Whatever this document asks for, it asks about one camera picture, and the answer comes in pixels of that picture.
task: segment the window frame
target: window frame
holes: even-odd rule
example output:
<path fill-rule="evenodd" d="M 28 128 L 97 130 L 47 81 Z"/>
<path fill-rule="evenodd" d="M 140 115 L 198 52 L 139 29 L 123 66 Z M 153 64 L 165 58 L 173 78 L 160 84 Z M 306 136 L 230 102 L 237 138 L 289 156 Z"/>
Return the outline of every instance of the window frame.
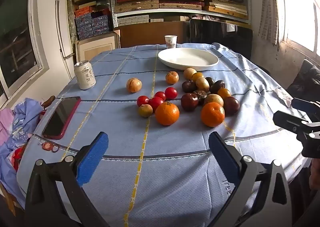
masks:
<path fill-rule="evenodd" d="M 317 55 L 317 45 L 318 45 L 318 33 L 319 33 L 319 26 L 318 26 L 318 19 L 320 17 L 317 17 L 317 3 L 315 0 L 313 0 L 313 9 L 315 14 L 315 44 L 314 44 L 314 50 L 311 51 L 307 49 L 306 47 L 300 45 L 299 43 L 290 40 L 288 38 L 288 25 L 285 15 L 285 0 L 277 0 L 278 2 L 278 10 L 279 10 L 279 16 L 284 17 L 283 20 L 279 20 L 279 22 L 283 22 L 284 24 L 279 25 L 280 28 L 283 28 L 282 32 L 280 33 L 280 41 L 287 44 L 289 47 L 296 49 L 297 51 L 301 52 L 302 54 L 306 55 L 307 57 L 317 61 L 320 60 L 320 56 Z"/>
<path fill-rule="evenodd" d="M 6 102 L 10 102 L 13 98 L 18 98 L 17 95 L 20 90 L 24 90 L 30 86 L 49 69 L 40 34 L 37 0 L 28 0 L 28 25 L 32 49 L 37 64 L 19 77 L 10 87 L 7 86 L 0 65 L 0 83 L 4 92 L 4 97 L 3 95 L 0 96 L 0 107 Z"/>

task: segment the dark purple fruit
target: dark purple fruit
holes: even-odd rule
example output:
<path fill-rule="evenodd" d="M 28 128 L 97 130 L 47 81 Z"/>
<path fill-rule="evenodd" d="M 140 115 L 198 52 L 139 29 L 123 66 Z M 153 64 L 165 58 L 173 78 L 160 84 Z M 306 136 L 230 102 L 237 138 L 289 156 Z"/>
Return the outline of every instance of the dark purple fruit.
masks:
<path fill-rule="evenodd" d="M 240 109 L 239 101 L 233 96 L 226 97 L 223 102 L 223 108 L 226 116 L 234 115 Z"/>
<path fill-rule="evenodd" d="M 217 94 L 218 93 L 218 90 L 220 88 L 225 88 L 226 87 L 226 84 L 223 80 L 218 80 L 216 83 L 214 83 L 212 85 L 212 87 L 210 88 L 210 93 L 212 94 Z"/>
<path fill-rule="evenodd" d="M 206 80 L 208 81 L 208 83 L 209 83 L 209 87 L 212 87 L 212 85 L 214 84 L 214 81 L 213 81 L 213 79 L 211 78 L 211 77 L 206 77 Z"/>
<path fill-rule="evenodd" d="M 203 105 L 204 100 L 207 98 L 207 93 L 203 90 L 196 90 L 193 92 L 193 94 L 195 94 L 198 99 L 199 99 L 199 105 Z"/>
<path fill-rule="evenodd" d="M 185 81 L 182 83 L 182 90 L 185 93 L 192 93 L 193 91 L 197 90 L 196 83 L 194 81 Z"/>
<path fill-rule="evenodd" d="M 192 112 L 196 109 L 199 99 L 195 94 L 187 93 L 181 97 L 181 106 L 186 112 Z"/>

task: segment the pile of fruit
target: pile of fruit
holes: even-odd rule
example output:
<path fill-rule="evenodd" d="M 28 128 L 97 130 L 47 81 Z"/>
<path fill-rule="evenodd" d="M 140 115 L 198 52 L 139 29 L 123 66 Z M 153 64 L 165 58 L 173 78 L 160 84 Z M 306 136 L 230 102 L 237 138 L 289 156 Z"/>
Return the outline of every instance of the pile of fruit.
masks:
<path fill-rule="evenodd" d="M 198 105 L 203 105 L 201 121 L 205 125 L 216 127 L 223 122 L 225 116 L 232 116 L 240 109 L 238 100 L 231 96 L 223 80 L 214 82 L 211 77 L 204 78 L 201 72 L 193 68 L 187 68 L 183 75 L 188 81 L 182 84 L 185 94 L 181 98 L 181 106 L 185 111 L 192 112 Z M 175 84 L 179 80 L 179 75 L 177 72 L 170 71 L 165 80 L 168 84 Z M 141 88 L 142 83 L 139 79 L 128 80 L 129 92 L 136 93 Z M 174 87 L 168 87 L 164 92 L 157 92 L 151 99 L 145 95 L 139 96 L 137 99 L 138 112 L 143 117 L 149 117 L 155 113 L 156 120 L 160 124 L 171 125 L 178 120 L 180 111 L 175 104 L 166 100 L 175 99 L 177 95 Z"/>

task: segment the person's hand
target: person's hand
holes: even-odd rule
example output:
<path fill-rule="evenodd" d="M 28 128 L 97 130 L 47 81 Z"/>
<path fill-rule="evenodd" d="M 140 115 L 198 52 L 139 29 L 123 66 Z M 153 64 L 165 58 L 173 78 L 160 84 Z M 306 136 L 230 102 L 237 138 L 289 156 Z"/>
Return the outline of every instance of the person's hand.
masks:
<path fill-rule="evenodd" d="M 310 189 L 320 190 L 320 159 L 312 159 L 311 175 L 309 177 Z"/>

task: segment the white plate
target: white plate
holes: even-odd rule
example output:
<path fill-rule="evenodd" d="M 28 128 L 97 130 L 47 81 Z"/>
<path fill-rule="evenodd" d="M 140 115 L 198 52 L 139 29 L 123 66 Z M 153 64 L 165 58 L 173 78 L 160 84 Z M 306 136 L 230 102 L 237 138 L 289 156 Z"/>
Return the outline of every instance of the white plate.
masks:
<path fill-rule="evenodd" d="M 211 52 L 192 48 L 165 49 L 158 53 L 158 58 L 165 65 L 180 70 L 192 67 L 196 71 L 204 71 L 219 62 L 218 57 Z"/>

